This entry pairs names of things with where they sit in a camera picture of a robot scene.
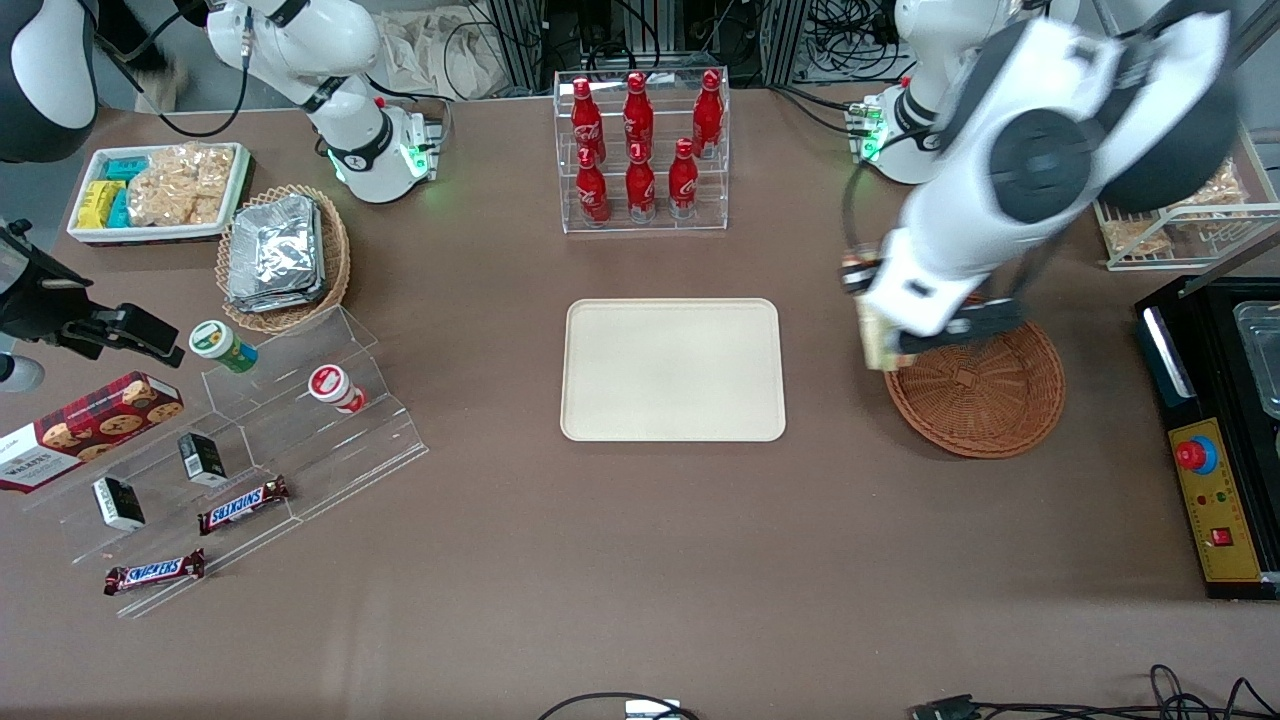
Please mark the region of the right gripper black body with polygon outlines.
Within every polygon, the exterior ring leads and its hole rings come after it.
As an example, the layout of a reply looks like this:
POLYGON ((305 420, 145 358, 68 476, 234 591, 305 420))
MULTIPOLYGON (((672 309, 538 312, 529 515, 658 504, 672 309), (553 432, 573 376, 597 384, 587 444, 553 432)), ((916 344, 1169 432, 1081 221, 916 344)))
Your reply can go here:
POLYGON ((91 282, 32 245, 28 220, 3 223, 1 331, 13 340, 60 346, 64 331, 90 320, 91 282))

